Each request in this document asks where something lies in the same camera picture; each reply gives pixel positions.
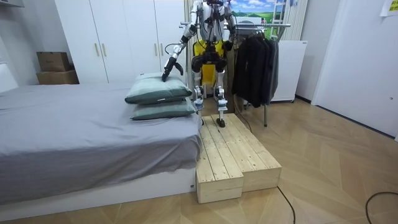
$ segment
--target white bed frame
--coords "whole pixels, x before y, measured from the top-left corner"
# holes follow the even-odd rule
[[[196,168],[163,172],[123,184],[0,206],[0,221],[133,202],[196,191]]]

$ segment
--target cardboard box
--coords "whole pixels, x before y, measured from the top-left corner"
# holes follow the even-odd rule
[[[66,72],[70,70],[65,52],[37,52],[42,72]]]
[[[67,72],[40,72],[36,75],[40,85],[79,84],[76,70]]]

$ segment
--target stacked pillows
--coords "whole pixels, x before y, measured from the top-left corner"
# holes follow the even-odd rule
[[[178,78],[162,81],[161,73],[140,75],[124,101],[135,104],[131,119],[174,118],[195,113],[192,91]]]

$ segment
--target wooden platform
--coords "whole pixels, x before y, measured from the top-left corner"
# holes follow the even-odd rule
[[[282,167],[235,114],[205,116],[203,150],[197,165],[199,203],[240,197],[242,192],[278,185]]]

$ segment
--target gray bed sheet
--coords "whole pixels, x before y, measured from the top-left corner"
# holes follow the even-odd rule
[[[131,84],[23,86],[0,93],[0,204],[191,169],[198,115],[132,121]]]

